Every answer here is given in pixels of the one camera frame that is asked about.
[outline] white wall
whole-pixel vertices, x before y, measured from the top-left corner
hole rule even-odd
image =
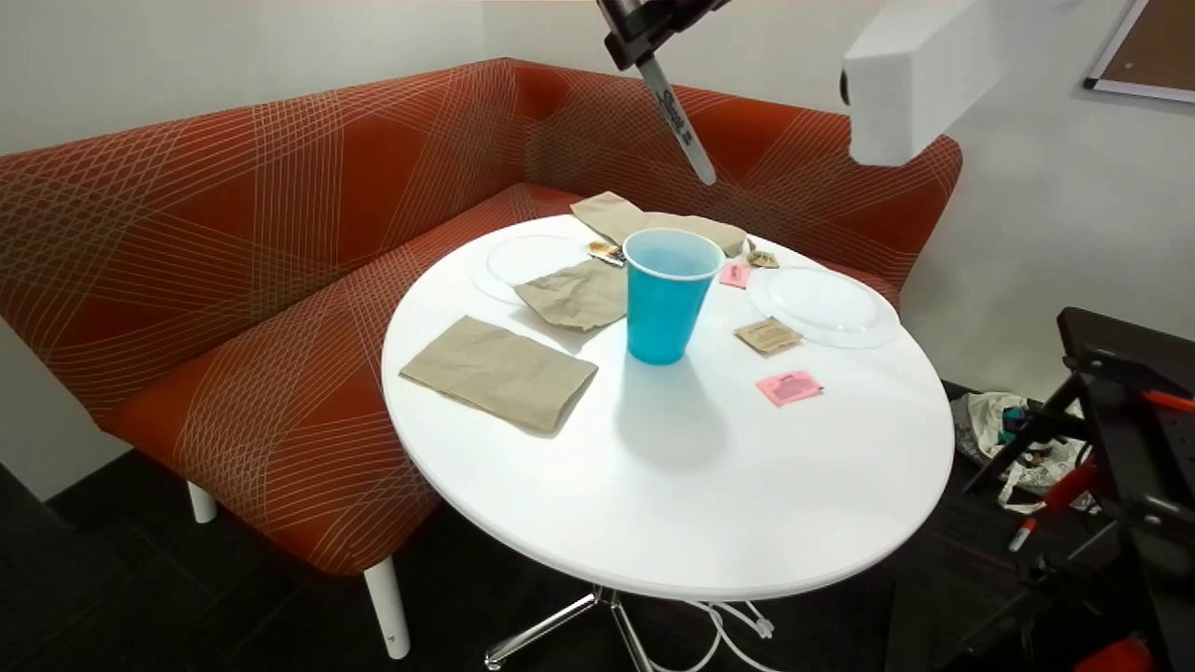
[[[480,0],[0,0],[0,153],[479,54]],[[118,451],[0,324],[0,461],[43,499]]]
[[[1195,109],[1078,93],[1128,0],[1033,0],[1007,77],[957,122],[960,190],[902,322],[948,382],[1045,397],[1052,317],[1090,304],[1195,339]],[[671,80],[841,109],[882,0],[734,0],[676,36]],[[590,0],[487,0],[493,53],[611,71]]]

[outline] cup rim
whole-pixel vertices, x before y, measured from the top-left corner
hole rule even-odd
[[[711,256],[711,267],[707,271],[662,271],[662,267],[648,267],[635,256],[630,243],[635,239],[648,239],[648,236],[671,236],[671,239],[689,239],[689,243],[701,243],[714,256]],[[665,276],[665,278],[711,278],[718,276],[718,267],[724,263],[724,248],[711,239],[711,236],[698,236],[698,230],[683,230],[683,226],[640,226],[624,239],[624,256],[627,263],[635,263],[640,271],[648,271],[648,276]]]

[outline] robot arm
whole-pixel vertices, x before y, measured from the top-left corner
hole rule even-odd
[[[686,119],[686,110],[680,109],[662,64],[656,64],[656,48],[696,26],[707,11],[718,11],[729,0],[597,0],[604,21],[610,21],[610,36],[604,48],[611,54],[611,64],[624,67],[640,67],[648,95],[656,100],[656,109],[665,110],[665,122],[671,128],[686,165],[698,173],[701,181],[718,181],[718,173],[707,155],[707,144],[696,129],[696,122]]]
[[[729,0],[597,0],[617,67],[640,67],[701,181],[718,173],[653,53]],[[909,165],[945,133],[1001,75],[1031,0],[884,0],[844,54],[851,155]]]
[[[653,61],[653,53],[707,11],[729,0],[597,0],[610,36],[604,48],[621,71]]]

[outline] blue plastic cup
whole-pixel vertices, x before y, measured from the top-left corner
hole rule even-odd
[[[683,358],[707,291],[719,267],[719,247],[676,226],[647,226],[624,239],[627,256],[627,351],[648,367]]]

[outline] white sofa leg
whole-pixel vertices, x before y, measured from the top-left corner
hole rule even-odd
[[[192,494],[192,516],[195,521],[211,521],[215,519],[215,496],[208,496],[200,485],[185,480]]]
[[[389,662],[404,662],[411,652],[407,612],[399,593],[399,575],[393,560],[367,568],[368,602],[376,612],[376,626],[386,638]]]

